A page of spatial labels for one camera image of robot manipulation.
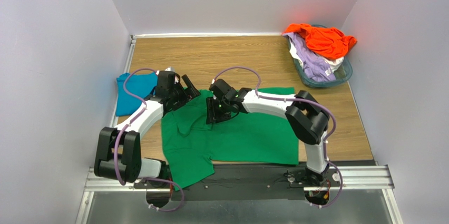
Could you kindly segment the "green t-shirt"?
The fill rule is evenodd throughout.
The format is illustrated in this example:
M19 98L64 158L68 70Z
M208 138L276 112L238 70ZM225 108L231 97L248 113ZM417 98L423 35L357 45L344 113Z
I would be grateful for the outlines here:
M299 141L286 119L240 113L229 121L207 124L201 95L167 113L161 122L162 148L172 179L182 188L214 174L213 161L297 164Z

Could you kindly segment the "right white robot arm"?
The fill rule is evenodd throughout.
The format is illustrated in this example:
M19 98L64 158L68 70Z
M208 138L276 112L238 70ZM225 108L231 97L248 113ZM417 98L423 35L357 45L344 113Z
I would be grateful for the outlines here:
M206 99L207 124L231 119L231 114L261 113L286 119L295 136L304 143L307 161L303 181L313 186L326 180L329 160L326 150L330 113L307 91L270 94L258 89L231 87L223 79L213 80Z

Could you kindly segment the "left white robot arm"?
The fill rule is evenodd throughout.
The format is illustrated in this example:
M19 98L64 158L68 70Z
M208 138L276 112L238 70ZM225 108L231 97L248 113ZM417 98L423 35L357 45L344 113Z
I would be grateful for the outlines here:
M141 138L167 113L178 110L200 96L187 75L170 70L157 72L155 87L139 98L140 107L115 127L104 127L99 133L94 174L114 179L121 185L138 179L159 179L164 162L143 158Z

